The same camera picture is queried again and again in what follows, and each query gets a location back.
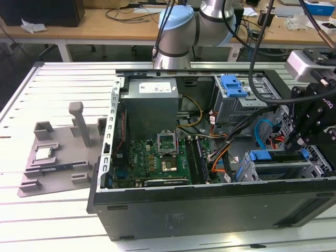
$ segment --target blue drive bay latch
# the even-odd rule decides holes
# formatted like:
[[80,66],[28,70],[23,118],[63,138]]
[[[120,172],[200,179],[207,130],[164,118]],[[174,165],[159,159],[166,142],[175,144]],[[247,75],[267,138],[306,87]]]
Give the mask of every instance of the blue drive bay latch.
[[247,97],[247,92],[235,75],[221,75],[220,79],[228,97]]

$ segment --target gray power supply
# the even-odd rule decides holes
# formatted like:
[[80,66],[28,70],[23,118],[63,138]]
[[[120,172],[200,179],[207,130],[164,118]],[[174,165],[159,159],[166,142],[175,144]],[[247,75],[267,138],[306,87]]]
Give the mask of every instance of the gray power supply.
[[152,139],[176,128],[179,96],[175,79],[132,79],[122,97],[132,139]]

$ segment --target motherboard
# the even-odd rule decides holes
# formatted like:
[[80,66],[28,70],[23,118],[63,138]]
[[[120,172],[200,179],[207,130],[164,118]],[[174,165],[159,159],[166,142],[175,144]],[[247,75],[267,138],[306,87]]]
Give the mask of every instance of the motherboard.
[[164,185],[205,184],[208,178],[206,157],[210,154],[206,138],[176,138],[161,133],[156,139],[132,140],[126,170],[115,170],[118,188]]

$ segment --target wooden desk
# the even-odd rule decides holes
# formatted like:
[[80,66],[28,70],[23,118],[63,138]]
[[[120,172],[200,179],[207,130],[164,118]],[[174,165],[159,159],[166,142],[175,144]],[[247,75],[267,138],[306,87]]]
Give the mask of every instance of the wooden desk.
[[[254,8],[258,13],[263,8],[264,5],[268,4],[269,0],[261,0],[258,7]],[[283,6],[281,3],[275,1],[274,6]],[[315,16],[316,20],[328,20],[329,17],[326,16]],[[247,20],[257,23],[258,16],[248,17]],[[286,48],[289,49],[302,48],[302,46],[312,45],[312,46],[325,46],[323,40],[317,34],[315,29],[308,28],[305,30],[288,30],[285,27],[285,18],[274,17],[271,26],[266,29],[265,37],[262,40],[261,47],[267,48]],[[246,30],[241,29],[243,38],[246,39]],[[336,35],[331,35],[331,38],[336,41]]]
[[[259,6],[255,9],[259,11],[268,0],[261,0]],[[41,33],[30,34],[19,26],[2,25],[8,34],[17,43],[33,43],[33,44],[56,44],[59,47],[63,61],[72,61],[71,54],[68,48],[70,44],[87,44],[87,45],[154,45],[156,40],[159,18],[158,14],[152,15],[154,21],[150,16],[145,17],[147,22],[139,24],[126,24],[111,20],[105,17],[103,9],[86,9],[85,17],[81,24],[76,28],[70,27],[55,27],[48,26],[48,30]],[[130,12],[128,14],[120,13],[118,18],[132,18],[142,16]],[[317,19],[328,19],[327,17],[317,17]],[[249,17],[248,20],[257,22],[258,17]],[[284,18],[274,17],[272,25],[267,28],[265,37],[260,47],[264,48],[281,48],[281,49],[302,49],[304,47],[325,46],[322,39],[318,36],[316,31],[311,28],[306,30],[290,31],[285,28]],[[239,35],[243,40],[246,40],[247,33],[242,27]],[[0,43],[10,43],[11,40],[0,30]],[[239,50],[242,45],[236,40],[232,39],[226,47],[231,47],[229,61],[236,61]]]

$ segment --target slotted aluminum table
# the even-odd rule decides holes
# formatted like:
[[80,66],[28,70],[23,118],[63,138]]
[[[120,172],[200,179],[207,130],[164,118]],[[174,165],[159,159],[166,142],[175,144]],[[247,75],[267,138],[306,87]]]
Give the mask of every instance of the slotted aluminum table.
[[[195,63],[199,68],[248,69],[248,63]],[[86,123],[107,116],[115,69],[150,69],[147,62],[45,63],[36,65],[0,113],[0,251],[330,251],[336,249],[336,207],[300,228],[111,242],[96,215],[86,213],[89,189],[19,198],[37,121],[71,125],[68,105],[82,101]],[[280,63],[274,69],[297,83]],[[251,248],[251,244],[266,248]]]

